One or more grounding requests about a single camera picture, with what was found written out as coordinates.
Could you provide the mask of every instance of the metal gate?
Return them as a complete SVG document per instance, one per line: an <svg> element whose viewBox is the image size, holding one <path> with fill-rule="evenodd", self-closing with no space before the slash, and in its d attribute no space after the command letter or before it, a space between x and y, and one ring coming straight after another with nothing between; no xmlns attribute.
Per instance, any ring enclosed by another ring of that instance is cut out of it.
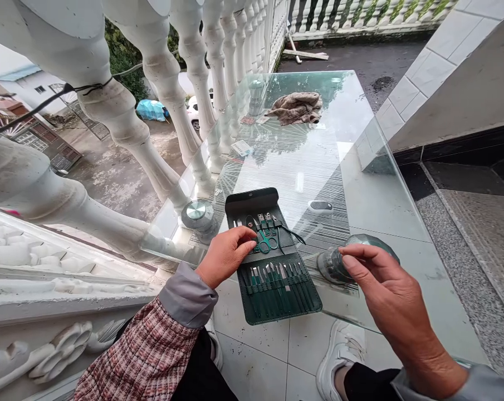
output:
<svg viewBox="0 0 504 401"><path fill-rule="evenodd" d="M50 88L53 92L59 93L63 88L64 84L51 84ZM82 110L79 101L77 100L77 95L75 92L66 93L61 96L61 100L64 102L68 108L74 112L74 114L86 125L86 127L94 134L99 140L103 140L107 135L110 134L109 129L102 123L91 120L85 112Z"/></svg>
<svg viewBox="0 0 504 401"><path fill-rule="evenodd" d="M0 114L0 127L18 118L19 116ZM51 165L57 170L68 171L81 158L81 153L75 150L72 145L34 118L20 121L15 126L3 131L1 135L41 151L49 157Z"/></svg>

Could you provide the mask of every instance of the brown towel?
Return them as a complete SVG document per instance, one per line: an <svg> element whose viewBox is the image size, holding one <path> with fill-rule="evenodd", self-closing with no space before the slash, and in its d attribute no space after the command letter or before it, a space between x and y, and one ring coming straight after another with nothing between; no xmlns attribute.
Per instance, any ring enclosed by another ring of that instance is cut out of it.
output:
<svg viewBox="0 0 504 401"><path fill-rule="evenodd" d="M280 125L318 123L322 99L317 92L294 92L274 102L266 116L277 116Z"/></svg>

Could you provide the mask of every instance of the scissors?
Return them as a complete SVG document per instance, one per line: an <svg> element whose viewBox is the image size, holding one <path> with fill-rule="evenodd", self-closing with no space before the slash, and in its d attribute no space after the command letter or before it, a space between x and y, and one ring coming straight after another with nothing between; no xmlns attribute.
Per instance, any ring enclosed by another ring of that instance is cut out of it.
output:
<svg viewBox="0 0 504 401"><path fill-rule="evenodd" d="M262 253L269 253L273 249L278 249L278 241L275 238L265 237L265 235L263 234L263 230L259 230L257 234L258 235L260 234L261 238L263 238L263 240L257 243L259 250Z"/></svg>

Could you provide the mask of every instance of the white sneaker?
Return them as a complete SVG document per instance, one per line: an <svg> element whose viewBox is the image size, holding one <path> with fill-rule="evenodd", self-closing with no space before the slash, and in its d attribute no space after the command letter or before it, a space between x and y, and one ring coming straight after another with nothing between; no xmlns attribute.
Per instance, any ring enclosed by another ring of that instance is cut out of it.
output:
<svg viewBox="0 0 504 401"><path fill-rule="evenodd" d="M213 316L211 316L207 321L205 329L207 330L207 334L209 334L209 337L211 337L211 340L214 344L213 362L217 366L218 370L222 371L222 365L224 364L224 361L222 359L222 350L220 349L220 341L218 341L217 332L214 330Z"/></svg>
<svg viewBox="0 0 504 401"><path fill-rule="evenodd" d="M326 401L342 401L335 389L334 376L339 368L365 361L365 330L342 320L336 321L330 332L330 345L317 370L320 396Z"/></svg>

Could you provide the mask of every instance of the glass table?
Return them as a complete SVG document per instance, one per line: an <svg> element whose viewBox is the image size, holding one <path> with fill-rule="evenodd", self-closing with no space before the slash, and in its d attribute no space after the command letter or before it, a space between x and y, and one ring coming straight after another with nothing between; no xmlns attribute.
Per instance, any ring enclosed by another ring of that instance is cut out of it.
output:
<svg viewBox="0 0 504 401"><path fill-rule="evenodd" d="M321 95L319 125L281 126L276 117L257 121L276 99L292 92ZM240 140L251 154L241 157L231 147ZM212 174L202 171L205 166ZM344 244L351 234L366 233L392 247L419 281L434 330L448 351L459 360L487 363L354 71L247 76L151 223L141 248L197 266L208 239L187 228L186 202L208 200L208 210L202 203L198 213L209 216L215 235L228 229L227 196L267 187L277 189L289 229L306 242L297 243L297 249L323 313L378 332L358 286L334 285L316 266L320 252ZM331 203L333 214L314 213L310 201Z"/></svg>

